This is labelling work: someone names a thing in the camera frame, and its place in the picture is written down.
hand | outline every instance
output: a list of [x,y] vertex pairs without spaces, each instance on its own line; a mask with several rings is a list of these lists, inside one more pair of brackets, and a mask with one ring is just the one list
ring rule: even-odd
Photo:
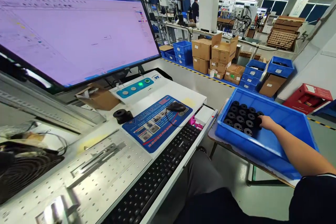
[[261,127],[267,130],[273,130],[278,124],[273,121],[273,119],[266,115],[258,116],[262,123],[260,124]]

person's arm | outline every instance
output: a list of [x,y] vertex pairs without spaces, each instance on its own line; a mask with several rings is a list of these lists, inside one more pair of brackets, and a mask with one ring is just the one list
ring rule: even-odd
[[272,118],[265,115],[259,117],[262,120],[260,126],[275,134],[289,161],[301,176],[336,174],[336,169],[316,150],[276,124]]

mouse pad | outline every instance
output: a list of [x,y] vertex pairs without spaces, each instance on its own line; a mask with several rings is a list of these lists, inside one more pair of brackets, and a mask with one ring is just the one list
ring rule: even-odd
[[190,115],[192,109],[185,105],[182,112],[170,111],[166,107],[172,102],[179,102],[167,95],[154,103],[151,107],[135,116],[133,120],[126,122],[122,127],[134,137],[149,153],[152,153],[176,130],[174,125],[180,124]]

black keyboard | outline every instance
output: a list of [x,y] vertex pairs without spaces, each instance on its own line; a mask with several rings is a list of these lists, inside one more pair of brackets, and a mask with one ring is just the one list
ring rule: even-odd
[[200,132],[190,124],[185,125],[104,223],[140,223]]

monitor screen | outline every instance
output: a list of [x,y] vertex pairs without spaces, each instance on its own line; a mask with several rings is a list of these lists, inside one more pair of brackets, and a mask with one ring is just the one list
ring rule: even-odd
[[159,57],[140,0],[0,0],[0,44],[63,87]]

